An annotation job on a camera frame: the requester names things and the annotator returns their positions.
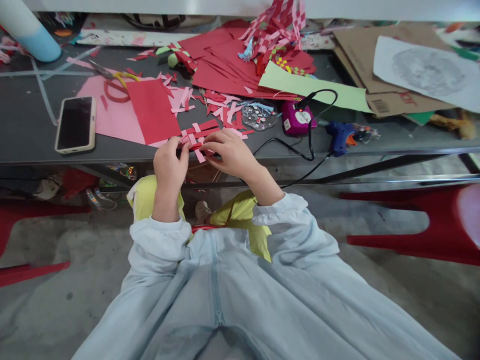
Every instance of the scissors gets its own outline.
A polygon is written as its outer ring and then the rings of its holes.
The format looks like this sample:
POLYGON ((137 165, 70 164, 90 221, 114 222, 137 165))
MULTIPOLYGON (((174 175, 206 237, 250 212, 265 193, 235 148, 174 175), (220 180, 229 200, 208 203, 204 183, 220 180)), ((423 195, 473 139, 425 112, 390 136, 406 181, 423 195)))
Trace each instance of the scissors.
POLYGON ((100 65, 98 65, 96 62, 93 62, 92 60, 90 60, 90 62, 93 68, 105 78, 105 82, 103 83, 103 90, 105 91, 106 97, 115 103, 128 102, 130 100, 130 96, 127 90, 127 84, 125 83, 123 78, 133 79, 135 81, 140 81, 140 79, 135 75, 132 75, 126 72, 116 72, 112 74, 109 71, 107 71, 107 69, 105 69, 104 67, 101 67, 100 65), (114 83, 115 79, 117 79, 120 82, 121 86, 114 83), (109 87, 112 87, 114 89, 121 91, 126 96, 125 97, 112 96, 110 94, 109 87))

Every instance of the pink electrical device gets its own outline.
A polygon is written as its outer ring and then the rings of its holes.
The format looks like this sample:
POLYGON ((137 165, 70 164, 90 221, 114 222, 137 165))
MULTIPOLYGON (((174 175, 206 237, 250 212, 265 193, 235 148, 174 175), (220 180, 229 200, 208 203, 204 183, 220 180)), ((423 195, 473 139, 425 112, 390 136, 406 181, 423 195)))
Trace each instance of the pink electrical device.
POLYGON ((285 101, 281 107, 283 129, 285 134, 290 136, 306 135, 309 133, 309 122, 311 128, 317 127, 317 122, 312 120, 314 115, 310 108, 306 106, 304 109, 297 108, 299 101, 285 101))

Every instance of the barcode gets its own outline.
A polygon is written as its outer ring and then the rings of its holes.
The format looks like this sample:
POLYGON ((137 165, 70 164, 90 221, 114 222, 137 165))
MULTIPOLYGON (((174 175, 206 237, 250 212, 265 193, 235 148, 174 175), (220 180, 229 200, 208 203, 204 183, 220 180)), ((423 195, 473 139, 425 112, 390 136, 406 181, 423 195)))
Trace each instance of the barcode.
POLYGON ((388 104, 381 99, 372 100, 371 102, 376 107, 379 113, 388 113, 390 111, 388 104))

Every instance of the brown paper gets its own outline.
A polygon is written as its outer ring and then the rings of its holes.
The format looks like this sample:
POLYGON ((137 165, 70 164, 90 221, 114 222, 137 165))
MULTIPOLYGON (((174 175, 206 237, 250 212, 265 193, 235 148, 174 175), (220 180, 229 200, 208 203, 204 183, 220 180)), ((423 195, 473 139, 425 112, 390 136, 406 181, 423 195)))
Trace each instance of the brown paper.
POLYGON ((366 101, 379 118, 455 108, 454 105, 411 92, 376 77, 375 47, 380 35, 412 44, 452 51, 426 24, 354 28, 335 31, 341 46, 334 52, 359 88, 367 89, 366 101))

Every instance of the shoe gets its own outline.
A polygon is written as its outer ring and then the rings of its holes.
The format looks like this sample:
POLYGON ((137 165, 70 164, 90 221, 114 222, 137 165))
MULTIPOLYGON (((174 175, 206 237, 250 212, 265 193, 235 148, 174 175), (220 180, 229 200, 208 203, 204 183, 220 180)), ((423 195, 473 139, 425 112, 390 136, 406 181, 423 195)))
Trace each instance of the shoe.
POLYGON ((207 218, 212 214, 212 211, 209 209, 206 201, 199 201, 195 206, 195 224, 200 225, 205 224, 207 218))

